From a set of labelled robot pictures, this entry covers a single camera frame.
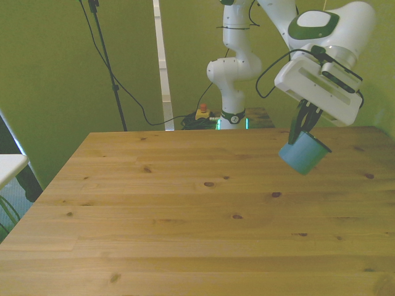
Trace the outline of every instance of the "wood grain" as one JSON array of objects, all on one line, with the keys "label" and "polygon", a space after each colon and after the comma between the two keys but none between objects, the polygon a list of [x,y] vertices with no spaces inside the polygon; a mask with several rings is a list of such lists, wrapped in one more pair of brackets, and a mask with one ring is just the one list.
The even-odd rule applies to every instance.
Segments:
[{"label": "wood grain", "polygon": [[395,143],[316,128],[93,133],[0,245],[0,295],[395,295]]}]

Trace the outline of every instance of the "wood knot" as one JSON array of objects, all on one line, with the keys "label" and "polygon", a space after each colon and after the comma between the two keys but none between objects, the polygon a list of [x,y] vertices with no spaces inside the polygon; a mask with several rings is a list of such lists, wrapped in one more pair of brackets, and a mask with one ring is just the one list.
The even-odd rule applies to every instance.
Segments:
[{"label": "wood knot", "polygon": [[364,150],[363,148],[359,147],[359,146],[353,146],[353,148],[354,148],[356,151],[365,152],[365,150]]},{"label": "wood knot", "polygon": [[111,283],[116,283],[117,281],[119,281],[120,278],[121,278],[121,275],[120,275],[119,273],[115,273],[115,274],[111,277],[110,282],[111,282]]}]

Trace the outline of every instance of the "microphone stand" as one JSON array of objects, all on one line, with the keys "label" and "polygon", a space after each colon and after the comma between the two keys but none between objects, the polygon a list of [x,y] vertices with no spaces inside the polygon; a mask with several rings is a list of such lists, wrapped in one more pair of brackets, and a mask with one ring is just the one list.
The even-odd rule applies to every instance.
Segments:
[{"label": "microphone stand", "polygon": [[100,24],[99,24],[99,19],[98,19],[98,10],[96,8],[97,6],[99,6],[99,0],[88,0],[88,2],[89,2],[89,7],[91,8],[91,12],[94,15],[94,20],[96,21],[96,26],[98,27],[100,40],[101,40],[101,45],[102,45],[103,50],[104,50],[104,57],[106,58],[107,68],[109,69],[109,72],[110,72],[111,83],[112,83],[112,90],[114,91],[115,100],[117,101],[118,111],[119,111],[119,115],[121,117],[123,130],[124,131],[128,131],[127,127],[126,127],[126,123],[125,123],[125,117],[123,116],[123,112],[122,112],[121,102],[120,102],[119,95],[118,95],[119,86],[117,84],[115,84],[114,74],[112,74],[109,56],[107,55],[106,45],[104,44],[104,38],[103,38],[103,35],[101,33],[101,29],[100,29]]}]

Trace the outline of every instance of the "cable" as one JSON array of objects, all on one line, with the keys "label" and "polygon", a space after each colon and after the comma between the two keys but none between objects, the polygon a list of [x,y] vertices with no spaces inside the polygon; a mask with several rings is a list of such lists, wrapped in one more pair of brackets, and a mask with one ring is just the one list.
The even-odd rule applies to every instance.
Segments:
[{"label": "cable", "polygon": [[18,223],[18,221],[11,215],[11,212],[8,210],[7,205],[5,205],[5,203],[8,204],[8,206],[11,208],[11,210],[15,213],[15,215],[17,216],[18,220],[20,220],[19,214],[18,212],[15,210],[15,208],[8,202],[8,200],[6,200],[3,196],[0,195],[0,206],[3,208],[3,210],[5,211],[5,213],[7,214],[7,216],[10,218],[10,220],[13,222],[14,225],[16,225]]},{"label": "cable", "polygon": [[3,224],[0,223],[0,226],[6,231],[7,234],[10,234],[10,232],[8,231],[8,229],[7,229]]},{"label": "cable", "polygon": [[260,25],[258,25],[256,22],[254,22],[254,21],[252,20],[252,18],[251,18],[251,10],[252,10],[252,7],[253,7],[255,1],[256,1],[256,0],[253,0],[253,2],[251,3],[251,6],[249,7],[248,17],[249,17],[250,22],[252,23],[250,26],[257,26],[257,27],[260,27]]},{"label": "cable", "polygon": [[[79,0],[79,1],[80,1],[80,3],[81,3],[82,9],[83,9],[83,11],[84,11],[86,20],[87,20],[88,23],[89,23],[88,16],[86,15],[85,8],[84,8],[84,6],[83,6],[83,4],[82,4],[82,0]],[[98,4],[98,3],[95,3],[95,2],[93,2],[93,1],[94,1],[94,0],[88,0],[89,6],[90,6],[90,8],[91,8],[91,12],[92,12],[93,15],[94,15],[94,20],[96,21],[96,26],[97,26],[97,28],[98,28],[98,32],[99,32],[101,44],[102,44],[103,51],[104,51],[104,56],[106,57],[106,63],[105,63],[105,64],[106,64],[107,69],[108,69],[108,71],[109,71],[109,73],[110,73],[111,84],[112,84],[112,90],[113,90],[113,92],[114,92],[115,100],[116,100],[116,102],[117,102],[117,107],[118,107],[118,112],[119,112],[119,115],[120,115],[120,118],[121,118],[122,127],[123,127],[123,130],[124,130],[124,131],[128,131],[127,126],[126,126],[125,117],[123,116],[123,110],[122,110],[122,106],[121,106],[121,101],[120,101],[120,98],[119,98],[119,95],[118,95],[119,87],[118,87],[118,86],[115,84],[115,82],[114,82],[114,75],[113,75],[113,73],[112,73],[111,66],[110,66],[110,60],[109,60],[109,57],[108,57],[108,55],[107,55],[106,44],[105,44],[105,42],[104,42],[104,38],[103,38],[103,35],[102,35],[102,32],[101,32],[101,28],[100,28],[100,24],[99,24],[99,19],[98,19],[97,9],[96,9],[96,6],[98,6],[99,4]],[[90,24],[89,24],[89,29],[91,30],[91,34],[92,34],[92,37],[93,37],[93,32],[92,32],[92,28],[91,28],[91,25],[90,25]]]},{"label": "cable", "polygon": [[357,94],[361,97],[362,102],[360,103],[359,109],[362,108],[362,106],[364,105],[365,99],[364,99],[364,95],[361,93],[361,91],[357,91]]},{"label": "cable", "polygon": [[[101,52],[100,52],[98,46],[96,45],[96,41],[95,41],[95,39],[94,39],[92,27],[91,27],[91,24],[90,24],[90,22],[89,22],[89,18],[88,18],[87,14],[86,14],[84,5],[82,4],[82,0],[79,0],[79,2],[80,2],[80,4],[81,4],[82,10],[83,10],[83,12],[84,12],[84,15],[85,15],[85,18],[86,18],[86,22],[88,23],[88,26],[89,26],[89,30],[90,30],[90,32],[91,32],[93,44],[94,44],[94,46],[95,46],[95,48],[96,48],[98,54],[100,55],[100,57],[101,57],[101,59],[102,59],[104,65],[106,65],[107,69],[111,72],[112,76],[114,77],[114,80],[120,85],[120,87],[121,87],[121,88],[122,88],[122,89],[123,89],[123,90],[124,90],[124,91],[125,91],[125,92],[126,92],[126,93],[127,93],[127,94],[128,94],[128,95],[129,95],[139,106],[140,106],[141,110],[143,111],[143,116],[144,116],[144,119],[146,120],[146,122],[147,122],[149,125],[151,125],[151,126],[163,125],[163,124],[165,124],[165,123],[167,123],[167,122],[169,122],[169,121],[172,121],[173,119],[181,118],[181,117],[187,117],[188,115],[190,115],[190,114],[188,114],[188,115],[176,116],[176,117],[173,117],[172,119],[166,120],[166,121],[161,122],[161,123],[151,123],[151,122],[149,122],[149,120],[148,120],[148,118],[147,118],[147,116],[146,116],[146,112],[145,112],[144,107],[139,103],[139,101],[137,101],[137,99],[134,97],[134,95],[132,95],[132,94],[121,84],[121,82],[118,80],[118,78],[114,75],[114,73],[112,72],[112,70],[111,70],[111,69],[109,68],[109,66],[107,65],[106,60],[104,60],[103,55],[101,54]],[[199,108],[199,103],[200,103],[201,99],[203,98],[203,96],[204,96],[205,93],[209,90],[209,88],[210,88],[211,86],[212,86],[212,83],[209,85],[209,87],[204,91],[203,95],[200,97],[199,102],[197,103],[197,108],[196,108],[196,110],[198,110],[198,108]]]},{"label": "cable", "polygon": [[258,77],[257,82],[256,82],[256,84],[255,84],[255,89],[256,89],[258,95],[259,95],[261,98],[266,99],[266,98],[270,95],[270,93],[274,90],[275,87],[272,88],[272,90],[271,90],[266,96],[263,96],[263,95],[260,93],[259,88],[258,88],[258,84],[259,84],[260,79],[261,79],[271,68],[273,68],[273,66],[276,65],[279,61],[281,61],[281,60],[284,59],[286,56],[288,56],[288,55],[290,55],[291,53],[296,52],[296,51],[303,51],[303,52],[306,52],[306,53],[308,53],[308,54],[312,54],[311,52],[306,51],[306,50],[304,50],[304,49],[293,49],[292,51],[287,52],[286,54],[284,54],[283,56],[281,56],[279,59],[277,59],[274,63],[272,63],[272,64],[271,64],[271,65],[270,65],[270,66],[269,66],[269,67]]}]

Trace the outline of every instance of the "blue cup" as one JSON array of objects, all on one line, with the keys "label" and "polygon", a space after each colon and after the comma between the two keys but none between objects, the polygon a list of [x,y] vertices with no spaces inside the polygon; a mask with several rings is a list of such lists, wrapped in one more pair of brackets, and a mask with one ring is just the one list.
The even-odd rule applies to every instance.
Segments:
[{"label": "blue cup", "polygon": [[278,155],[294,170],[307,175],[327,153],[332,152],[316,137],[301,131],[294,144],[285,144]]}]

